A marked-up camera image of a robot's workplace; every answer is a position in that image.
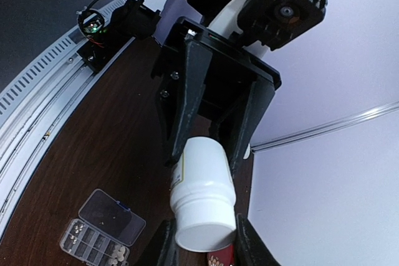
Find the small white pill bottle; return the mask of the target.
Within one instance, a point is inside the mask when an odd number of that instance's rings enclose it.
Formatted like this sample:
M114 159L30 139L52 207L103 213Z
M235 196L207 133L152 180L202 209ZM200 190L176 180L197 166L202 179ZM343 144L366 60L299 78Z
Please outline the small white pill bottle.
M231 245L236 235L235 203L223 147L204 136L188 139L171 176L170 206L176 219L177 245L199 253Z

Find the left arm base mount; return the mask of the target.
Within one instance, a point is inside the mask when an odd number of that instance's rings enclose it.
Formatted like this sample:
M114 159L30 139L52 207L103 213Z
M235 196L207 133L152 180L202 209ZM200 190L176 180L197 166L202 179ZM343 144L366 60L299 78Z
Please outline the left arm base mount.
M152 36L160 19L161 11L152 11L144 0L127 0L112 12L109 23L92 38L86 38L88 41L78 54L98 73L131 38L143 40Z

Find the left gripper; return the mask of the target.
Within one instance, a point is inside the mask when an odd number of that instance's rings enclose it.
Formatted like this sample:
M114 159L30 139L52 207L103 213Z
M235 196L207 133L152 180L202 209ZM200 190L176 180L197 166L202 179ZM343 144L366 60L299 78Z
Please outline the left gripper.
M217 33L181 17L170 30L151 76L161 78L156 107L163 164L178 162L198 113L216 119L211 122L210 137L223 147L235 177L255 129L282 84L280 73ZM253 82L258 76L270 83Z

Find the clear plastic pill organizer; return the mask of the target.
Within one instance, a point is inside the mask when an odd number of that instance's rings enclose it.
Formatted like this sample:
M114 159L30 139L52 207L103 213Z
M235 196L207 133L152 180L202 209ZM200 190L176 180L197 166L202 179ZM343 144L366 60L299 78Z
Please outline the clear plastic pill organizer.
M71 227L84 224L75 244L67 241ZM95 189L72 219L60 240L60 248L86 265L128 265L130 248L146 226L146 221L101 189ZM111 261L116 245L127 248L123 262Z

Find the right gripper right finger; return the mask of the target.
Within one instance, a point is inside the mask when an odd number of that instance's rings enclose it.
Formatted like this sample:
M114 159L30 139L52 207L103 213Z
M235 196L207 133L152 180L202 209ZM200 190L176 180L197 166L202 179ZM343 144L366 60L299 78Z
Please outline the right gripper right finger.
M247 217L236 215L234 263L240 266L281 266Z

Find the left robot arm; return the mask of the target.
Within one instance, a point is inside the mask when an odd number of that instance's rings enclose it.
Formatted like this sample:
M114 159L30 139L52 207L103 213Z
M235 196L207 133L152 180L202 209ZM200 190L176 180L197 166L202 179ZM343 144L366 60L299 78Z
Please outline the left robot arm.
M226 153L231 174L242 165L252 135L281 86L279 72L262 59L264 48L239 21L258 0L187 0L203 17L176 20L151 72L160 79L156 107L163 164L183 154L197 116L209 120L209 137Z

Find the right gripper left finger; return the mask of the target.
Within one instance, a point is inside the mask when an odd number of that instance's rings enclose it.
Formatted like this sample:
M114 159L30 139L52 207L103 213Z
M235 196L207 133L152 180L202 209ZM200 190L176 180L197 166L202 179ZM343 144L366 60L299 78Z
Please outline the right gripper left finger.
M177 231L176 219L164 220L157 230L159 253L156 264L159 266L178 266L180 250L175 235Z

